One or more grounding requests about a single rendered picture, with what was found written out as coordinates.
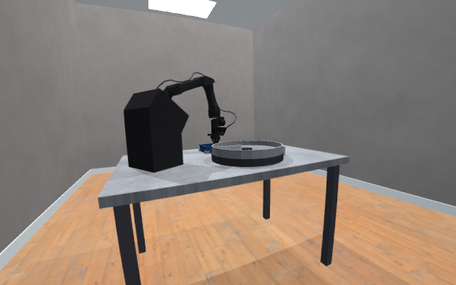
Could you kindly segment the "blue open crate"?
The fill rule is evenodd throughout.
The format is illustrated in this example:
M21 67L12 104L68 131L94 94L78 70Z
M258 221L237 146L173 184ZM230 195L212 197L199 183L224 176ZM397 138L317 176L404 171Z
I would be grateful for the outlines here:
M210 153L212 153L212 145L213 143L209 143L209 144L201 144L199 145L200 146L200 151L201 152L204 152L204 151L210 151Z

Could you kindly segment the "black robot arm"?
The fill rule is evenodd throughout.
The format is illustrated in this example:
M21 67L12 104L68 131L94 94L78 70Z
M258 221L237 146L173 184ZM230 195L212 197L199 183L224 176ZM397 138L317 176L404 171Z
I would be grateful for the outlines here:
M214 81L214 79L207 77L207 76L196 77L196 78L194 78L194 80L189 80L186 82L166 86L165 90L163 90L163 91L172 99L173 95L182 94L186 90L196 88L197 86L203 87L203 89L206 92L206 97L208 100L209 118L216 118L216 119L211 120L211 126L212 126L211 134L213 134L213 135L219 134L219 135L223 136L225 133L225 127L218 127L218 126L224 126L225 120L224 120L224 117L220 117L221 112L220 112L219 106L216 102L215 95L214 95L213 83L215 83L215 81ZM213 117L213 116L217 116L217 117Z

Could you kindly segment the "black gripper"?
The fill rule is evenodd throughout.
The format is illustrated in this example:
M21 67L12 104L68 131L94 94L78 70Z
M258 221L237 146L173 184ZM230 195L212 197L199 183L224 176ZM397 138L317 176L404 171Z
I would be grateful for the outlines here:
M214 144L216 144L216 143L219 142L219 140L220 140L219 134L215 134L215 135L213 135L213 134L208 134L208 136L209 136L209 135L211 136L211 140L213 141ZM218 136L218 137L217 137L217 136Z

